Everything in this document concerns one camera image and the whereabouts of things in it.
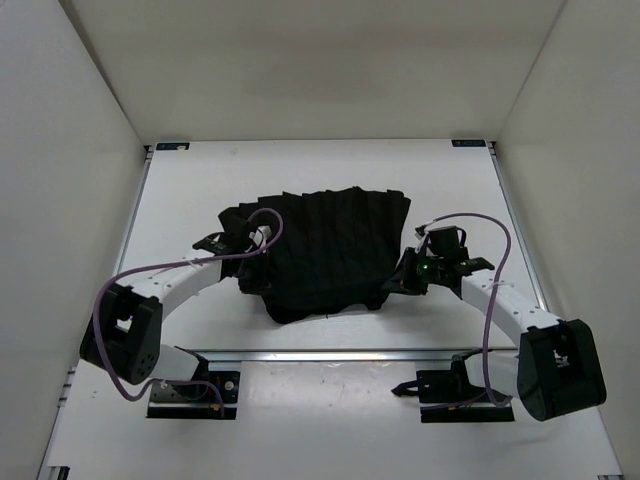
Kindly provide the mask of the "black pleated skirt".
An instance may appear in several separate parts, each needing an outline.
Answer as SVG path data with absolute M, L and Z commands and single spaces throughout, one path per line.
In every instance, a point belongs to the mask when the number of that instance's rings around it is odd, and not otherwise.
M 300 195 L 283 192 L 223 210 L 218 219 L 277 211 L 284 230 L 268 254 L 269 287 L 259 296 L 271 319 L 289 324 L 352 306 L 378 310 L 395 271 L 411 201 L 397 190 L 360 187 Z

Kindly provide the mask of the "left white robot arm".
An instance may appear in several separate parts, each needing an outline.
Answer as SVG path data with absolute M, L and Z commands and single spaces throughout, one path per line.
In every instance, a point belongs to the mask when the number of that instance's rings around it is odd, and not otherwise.
M 277 211 L 260 209 L 231 231 L 195 242 L 178 261 L 133 268 L 107 280 L 94 301 L 80 357 L 105 370 L 129 402 L 159 385 L 176 387 L 188 398 L 211 393 L 223 407 L 207 361 L 161 343 L 163 322 L 202 290 L 233 276 L 242 261 L 265 255 L 283 230 Z

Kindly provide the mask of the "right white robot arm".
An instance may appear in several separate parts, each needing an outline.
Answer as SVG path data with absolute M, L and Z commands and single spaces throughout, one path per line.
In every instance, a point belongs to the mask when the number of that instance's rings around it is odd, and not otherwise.
M 472 258 L 464 229 L 420 227 L 420 244 L 404 251 L 389 288 L 424 295 L 445 287 L 485 316 L 483 332 L 497 326 L 514 344 L 499 353 L 484 338 L 479 348 L 453 356 L 447 370 L 422 371 L 393 388 L 396 397 L 417 397 L 424 410 L 454 411 L 476 401 L 498 408 L 519 400 L 538 421 L 600 406 L 607 391 L 590 327 L 564 320 L 520 294 L 501 278 L 500 267 Z

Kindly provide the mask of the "left blue corner label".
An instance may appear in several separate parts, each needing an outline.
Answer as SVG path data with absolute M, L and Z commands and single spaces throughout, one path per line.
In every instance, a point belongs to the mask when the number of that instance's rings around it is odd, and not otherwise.
M 159 142 L 155 146 L 156 151 L 186 151 L 189 148 L 189 142 Z

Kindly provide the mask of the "blue corner label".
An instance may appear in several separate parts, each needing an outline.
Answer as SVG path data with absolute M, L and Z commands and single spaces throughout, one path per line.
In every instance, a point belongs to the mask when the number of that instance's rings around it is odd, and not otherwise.
M 186 151 L 189 148 L 189 142 L 159 142 L 155 146 L 156 151 Z
M 482 139 L 452 139 L 454 148 L 485 148 L 486 142 Z

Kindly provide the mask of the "right blue corner label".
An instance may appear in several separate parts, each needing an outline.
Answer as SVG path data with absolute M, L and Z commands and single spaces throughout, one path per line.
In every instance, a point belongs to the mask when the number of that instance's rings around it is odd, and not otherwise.
M 486 142 L 482 139 L 452 139 L 454 148 L 485 148 Z

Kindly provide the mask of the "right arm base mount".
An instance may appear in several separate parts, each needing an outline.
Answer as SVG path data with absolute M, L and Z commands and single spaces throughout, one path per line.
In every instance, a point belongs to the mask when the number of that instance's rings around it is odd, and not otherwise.
M 398 398 L 417 398 L 422 424 L 514 422 L 511 405 L 493 405 L 485 388 L 469 381 L 465 361 L 480 360 L 480 353 L 476 349 L 455 354 L 448 370 L 417 370 L 414 380 L 398 384 L 391 393 Z

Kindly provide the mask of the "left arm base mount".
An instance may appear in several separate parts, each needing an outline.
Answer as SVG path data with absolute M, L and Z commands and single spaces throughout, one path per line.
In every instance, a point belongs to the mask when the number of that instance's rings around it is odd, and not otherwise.
M 198 353 L 195 356 L 198 385 L 153 386 L 147 405 L 148 419 L 236 419 L 241 364 L 211 361 Z

